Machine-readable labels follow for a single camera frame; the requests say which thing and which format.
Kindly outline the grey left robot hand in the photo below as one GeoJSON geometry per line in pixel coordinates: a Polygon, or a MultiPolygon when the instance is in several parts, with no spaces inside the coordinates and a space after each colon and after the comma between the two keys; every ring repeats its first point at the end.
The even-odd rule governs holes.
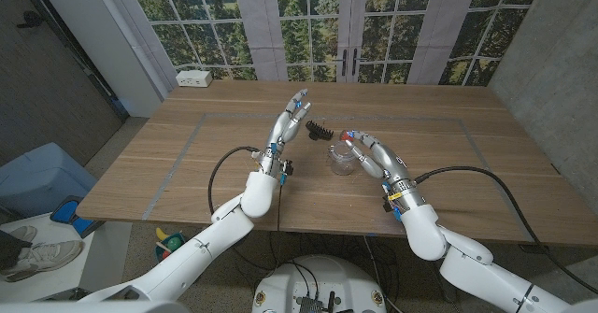
{"type": "Polygon", "coordinates": [[[284,146],[295,139],[302,120],[311,109],[309,102],[303,102],[307,93],[308,89],[297,92],[278,115],[266,139],[264,150],[266,156],[279,156],[284,146]]]}

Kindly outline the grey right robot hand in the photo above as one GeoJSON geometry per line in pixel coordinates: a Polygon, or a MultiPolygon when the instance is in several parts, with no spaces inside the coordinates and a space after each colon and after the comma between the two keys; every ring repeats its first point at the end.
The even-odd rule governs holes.
{"type": "Polygon", "coordinates": [[[340,139],[345,142],[349,150],[360,162],[362,168],[373,178],[384,179],[390,186],[404,184],[406,189],[411,185],[411,177],[406,164],[388,146],[379,139],[367,133],[351,130],[343,131],[340,139]],[[366,155],[355,145],[359,141],[372,155],[366,155]]]}

